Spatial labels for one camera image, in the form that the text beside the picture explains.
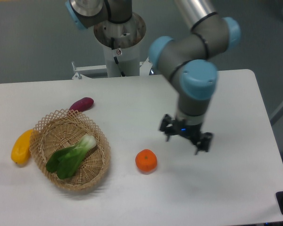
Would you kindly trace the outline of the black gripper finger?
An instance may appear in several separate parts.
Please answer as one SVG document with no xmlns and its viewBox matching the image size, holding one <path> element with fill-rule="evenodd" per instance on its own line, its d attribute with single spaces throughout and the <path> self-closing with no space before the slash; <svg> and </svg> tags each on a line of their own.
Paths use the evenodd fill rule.
<svg viewBox="0 0 283 226">
<path fill-rule="evenodd" d="M 168 142 L 170 140 L 171 136 L 176 135 L 176 131 L 174 129 L 173 122 L 174 122 L 174 120 L 172 119 L 172 117 L 169 114 L 165 114 L 162 118 L 161 123 L 160 123 L 158 130 L 165 134 L 166 142 Z"/>
<path fill-rule="evenodd" d="M 209 152 L 211 142 L 213 140 L 214 134 L 210 132 L 201 133 L 199 141 L 196 143 L 195 155 L 199 152 Z"/>
</svg>

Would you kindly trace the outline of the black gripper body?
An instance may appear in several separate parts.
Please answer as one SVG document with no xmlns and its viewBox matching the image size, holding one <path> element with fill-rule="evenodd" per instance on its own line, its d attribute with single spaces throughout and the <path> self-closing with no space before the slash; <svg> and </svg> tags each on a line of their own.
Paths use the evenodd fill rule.
<svg viewBox="0 0 283 226">
<path fill-rule="evenodd" d="M 202 138 L 202 122 L 195 125 L 188 125 L 186 120 L 179 121 L 174 119 L 172 121 L 173 125 L 173 136 L 179 135 L 185 139 L 188 139 L 192 142 L 193 145 L 198 145 L 201 143 Z"/>
</svg>

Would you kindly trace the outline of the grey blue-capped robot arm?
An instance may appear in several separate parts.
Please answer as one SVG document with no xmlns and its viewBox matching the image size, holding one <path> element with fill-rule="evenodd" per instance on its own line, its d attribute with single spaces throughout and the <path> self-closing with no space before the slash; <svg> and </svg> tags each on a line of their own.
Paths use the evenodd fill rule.
<svg viewBox="0 0 283 226">
<path fill-rule="evenodd" d="M 182 136 L 208 152 L 213 134 L 201 132 L 216 88 L 217 69 L 208 60 L 235 46 L 241 39 L 239 24 L 222 18 L 208 0 L 178 0 L 190 35 L 180 41 L 162 36 L 149 48 L 149 61 L 178 92 L 175 117 L 165 115 L 160 131 Z M 139 44 L 146 33 L 144 20 L 130 0 L 68 0 L 65 6 L 79 29 L 92 27 L 102 45 L 108 77 L 140 74 Z"/>
</svg>

